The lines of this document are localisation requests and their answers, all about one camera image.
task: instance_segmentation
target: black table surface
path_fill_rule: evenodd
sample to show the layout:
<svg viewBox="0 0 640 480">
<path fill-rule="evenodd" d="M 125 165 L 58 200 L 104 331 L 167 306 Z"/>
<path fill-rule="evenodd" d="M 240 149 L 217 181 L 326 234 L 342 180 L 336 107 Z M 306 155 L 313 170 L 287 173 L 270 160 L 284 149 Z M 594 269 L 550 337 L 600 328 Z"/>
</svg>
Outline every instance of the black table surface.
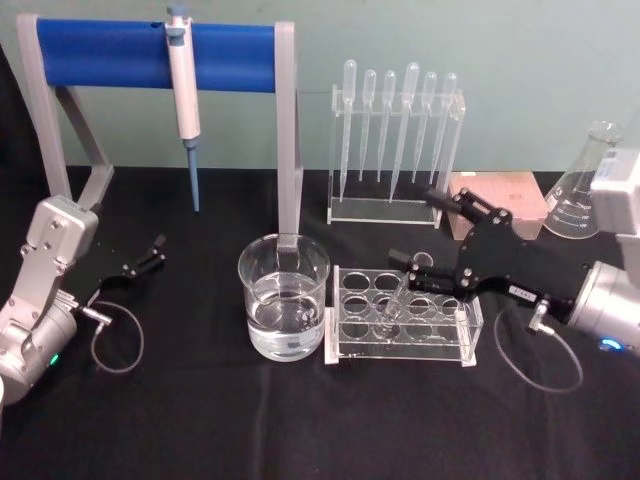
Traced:
<svg viewBox="0 0 640 480">
<path fill-rule="evenodd" d="M 83 176 L 72 171 L 76 187 Z M 538 178 L 544 190 L 554 176 Z M 327 225 L 326 181 L 326 172 L 305 173 L 301 233 L 334 264 L 385 268 L 391 247 L 453 262 L 447 226 Z M 290 364 L 262 358 L 249 341 L 236 262 L 275 228 L 275 174 L 205 170 L 201 192 L 196 217 L 185 171 L 117 169 L 96 242 L 135 255 L 157 233 L 167 236 L 164 270 L 118 297 L 143 323 L 143 361 L 124 376 L 98 370 L 89 354 L 94 325 L 78 319 L 60 361 L 4 411 L 0 479 L 640 478 L 640 360 L 559 327 L 582 361 L 584 386 L 536 391 L 493 343 L 502 298 L 481 298 L 473 368 L 364 359 L 328 367 L 322 348 Z M 2 298 L 45 194 L 41 182 L 0 172 Z M 539 241 L 575 262 L 620 266 L 609 235 L 567 241 L 543 230 Z M 512 315 L 507 352 L 539 381 L 571 383 L 566 354 L 525 333 L 527 319 Z M 130 357 L 133 337 L 108 335 Z"/>
</svg>

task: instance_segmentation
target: blue pipette holder bar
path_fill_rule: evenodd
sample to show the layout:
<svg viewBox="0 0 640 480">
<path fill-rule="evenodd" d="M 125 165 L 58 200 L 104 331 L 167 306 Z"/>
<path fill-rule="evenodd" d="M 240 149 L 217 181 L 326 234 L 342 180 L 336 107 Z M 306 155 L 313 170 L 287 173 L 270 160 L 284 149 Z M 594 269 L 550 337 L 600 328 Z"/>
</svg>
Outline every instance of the blue pipette holder bar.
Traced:
<svg viewBox="0 0 640 480">
<path fill-rule="evenodd" d="M 104 195 L 113 167 L 92 134 L 73 87 L 171 89 L 164 24 L 44 19 L 31 14 L 19 15 L 17 24 L 51 194 L 71 198 L 55 94 L 93 167 L 79 200 L 91 206 Z M 193 42 L 198 90 L 276 94 L 280 231 L 297 233 L 302 168 L 296 146 L 294 25 L 194 24 Z"/>
</svg>

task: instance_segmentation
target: cardboard box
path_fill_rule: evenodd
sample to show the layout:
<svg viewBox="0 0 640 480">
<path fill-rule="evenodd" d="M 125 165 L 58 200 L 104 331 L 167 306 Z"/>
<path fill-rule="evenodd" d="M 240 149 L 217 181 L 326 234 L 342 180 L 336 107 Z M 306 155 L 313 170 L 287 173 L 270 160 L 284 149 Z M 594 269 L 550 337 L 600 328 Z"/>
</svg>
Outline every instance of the cardboard box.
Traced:
<svg viewBox="0 0 640 480">
<path fill-rule="evenodd" d="M 459 172 L 452 173 L 449 193 L 455 195 L 468 188 L 495 207 L 513 213 L 513 229 L 525 240 L 535 240 L 547 218 L 547 204 L 531 172 Z M 455 240 L 463 240 L 471 223 L 449 213 Z"/>
</svg>

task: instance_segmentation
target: test tube rack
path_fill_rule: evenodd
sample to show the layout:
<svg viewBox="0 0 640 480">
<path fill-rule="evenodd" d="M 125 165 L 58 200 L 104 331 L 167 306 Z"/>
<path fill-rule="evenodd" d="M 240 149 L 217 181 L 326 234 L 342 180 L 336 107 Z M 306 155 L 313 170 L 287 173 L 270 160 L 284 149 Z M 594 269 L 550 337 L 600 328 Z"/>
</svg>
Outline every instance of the test tube rack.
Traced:
<svg viewBox="0 0 640 480">
<path fill-rule="evenodd" d="M 395 270 L 334 266 L 333 304 L 325 313 L 325 363 L 341 358 L 458 361 L 476 364 L 483 317 L 477 298 L 462 303 L 447 295 L 411 292 L 385 338 L 375 334 L 380 314 L 401 281 Z"/>
<path fill-rule="evenodd" d="M 383 90 L 367 91 L 383 83 L 367 70 L 362 90 L 356 90 L 362 82 L 355 61 L 345 63 L 343 89 L 333 85 L 331 97 L 327 223 L 439 227 L 441 212 L 426 205 L 424 193 L 428 187 L 446 192 L 466 107 L 455 74 L 439 81 L 433 72 L 418 78 L 418 71 L 409 64 L 404 87 L 397 90 L 395 73 L 388 71 Z"/>
</svg>

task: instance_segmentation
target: green wall background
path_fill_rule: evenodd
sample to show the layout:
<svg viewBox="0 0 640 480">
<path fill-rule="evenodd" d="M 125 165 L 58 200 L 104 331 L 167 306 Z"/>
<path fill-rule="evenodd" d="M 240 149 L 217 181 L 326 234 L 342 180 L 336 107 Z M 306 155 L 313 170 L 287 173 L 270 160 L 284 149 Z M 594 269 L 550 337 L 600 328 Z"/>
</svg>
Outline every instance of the green wall background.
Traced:
<svg viewBox="0 0 640 480">
<path fill-rule="evenodd" d="M 301 146 L 327 168 L 330 91 L 347 58 L 373 68 L 458 74 L 467 116 L 456 170 L 563 170 L 592 120 L 623 126 L 640 105 L 640 3 L 627 0 L 188 0 L 197 22 L 296 22 Z M 0 42 L 24 89 L 15 16 L 164 20 L 151 0 L 4 0 Z M 81 90 L 115 165 L 182 167 L 170 91 Z M 273 168 L 271 96 L 203 92 L 200 164 Z M 69 163 L 84 164 L 63 120 Z"/>
</svg>

